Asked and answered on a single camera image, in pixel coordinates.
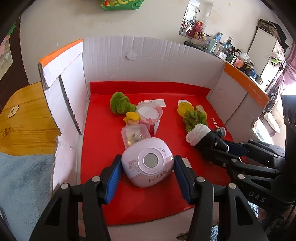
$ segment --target green crocheted toy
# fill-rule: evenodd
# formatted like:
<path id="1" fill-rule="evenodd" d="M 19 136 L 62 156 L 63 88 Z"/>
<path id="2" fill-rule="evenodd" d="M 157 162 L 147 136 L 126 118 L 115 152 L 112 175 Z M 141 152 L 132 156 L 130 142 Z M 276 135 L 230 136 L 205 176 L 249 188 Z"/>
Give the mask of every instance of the green crocheted toy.
<path id="1" fill-rule="evenodd" d="M 136 111 L 136 106 L 129 102 L 129 98 L 121 92 L 115 92 L 110 99 L 110 108 L 114 114 L 125 115 Z"/>
<path id="2" fill-rule="evenodd" d="M 207 125 L 207 113 L 201 105 L 196 106 L 195 111 L 186 111 L 183 121 L 186 124 L 186 131 L 192 131 L 197 124 Z"/>

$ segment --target blue gripper pad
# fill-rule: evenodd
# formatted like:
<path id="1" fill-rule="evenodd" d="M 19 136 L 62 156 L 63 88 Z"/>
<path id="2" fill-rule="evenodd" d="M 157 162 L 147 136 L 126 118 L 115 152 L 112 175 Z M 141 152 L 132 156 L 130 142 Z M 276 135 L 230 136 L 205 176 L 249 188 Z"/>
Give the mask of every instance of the blue gripper pad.
<path id="1" fill-rule="evenodd" d="M 242 157 L 242 156 L 247 156 L 248 155 L 248 151 L 247 149 L 244 147 L 243 144 L 239 144 L 239 143 L 235 143 L 235 142 L 231 142 L 231 141 L 226 141 L 226 144 L 229 146 L 229 154 L 238 156 L 238 157 Z"/>
<path id="2" fill-rule="evenodd" d="M 192 168 L 187 168 L 185 166 L 179 155 L 174 157 L 174 173 L 176 175 L 183 199 L 189 205 L 195 204 L 196 198 L 199 197 L 194 184 L 194 179 L 197 176 Z"/>
<path id="3" fill-rule="evenodd" d="M 121 155 L 117 155 L 108 171 L 102 171 L 103 185 L 105 185 L 105 203 L 109 204 L 114 198 L 119 180 L 121 178 Z"/>

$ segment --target clear plastic container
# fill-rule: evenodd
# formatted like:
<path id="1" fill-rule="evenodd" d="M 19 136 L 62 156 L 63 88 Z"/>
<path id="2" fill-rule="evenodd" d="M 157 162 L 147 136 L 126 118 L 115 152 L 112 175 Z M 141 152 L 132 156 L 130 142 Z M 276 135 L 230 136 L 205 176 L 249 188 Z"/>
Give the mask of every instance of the clear plastic container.
<path id="1" fill-rule="evenodd" d="M 140 115 L 142 121 L 151 119 L 152 125 L 159 121 L 161 116 L 163 115 L 163 110 L 161 106 L 149 100 L 141 101 L 137 105 L 136 112 Z"/>
<path id="2" fill-rule="evenodd" d="M 151 137 L 147 127 L 144 124 L 123 127 L 121 130 L 121 136 L 126 149 L 132 144 Z"/>

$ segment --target white cardboard box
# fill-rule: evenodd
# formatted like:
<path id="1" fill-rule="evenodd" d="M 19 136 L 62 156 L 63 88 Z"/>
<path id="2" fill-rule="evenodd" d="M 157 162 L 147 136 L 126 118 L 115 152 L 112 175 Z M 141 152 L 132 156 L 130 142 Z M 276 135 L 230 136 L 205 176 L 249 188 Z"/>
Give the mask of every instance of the white cardboard box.
<path id="1" fill-rule="evenodd" d="M 133 36 L 105 36 L 77 40 L 44 57 L 38 63 L 45 98 L 61 135 L 54 155 L 53 187 L 80 183 L 83 129 L 89 103 L 89 83 L 94 81 L 171 81 L 210 89 L 208 101 L 235 141 L 254 139 L 252 123 L 268 97 L 242 72 L 214 55 L 170 41 Z M 177 225 L 176 233 L 187 232 Z M 158 228 L 164 223 L 151 226 Z M 121 240 L 130 240 L 133 226 L 116 229 Z M 168 236 L 151 236 L 164 240 Z M 168 240 L 174 240 L 175 233 Z"/>

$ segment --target green bag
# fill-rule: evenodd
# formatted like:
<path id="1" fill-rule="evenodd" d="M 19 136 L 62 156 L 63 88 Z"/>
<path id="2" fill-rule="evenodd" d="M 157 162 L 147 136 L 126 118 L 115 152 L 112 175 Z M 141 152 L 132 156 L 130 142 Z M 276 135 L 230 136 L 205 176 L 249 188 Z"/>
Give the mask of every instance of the green bag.
<path id="1" fill-rule="evenodd" d="M 144 0 L 101 0 L 101 8 L 105 11 L 139 9 Z"/>

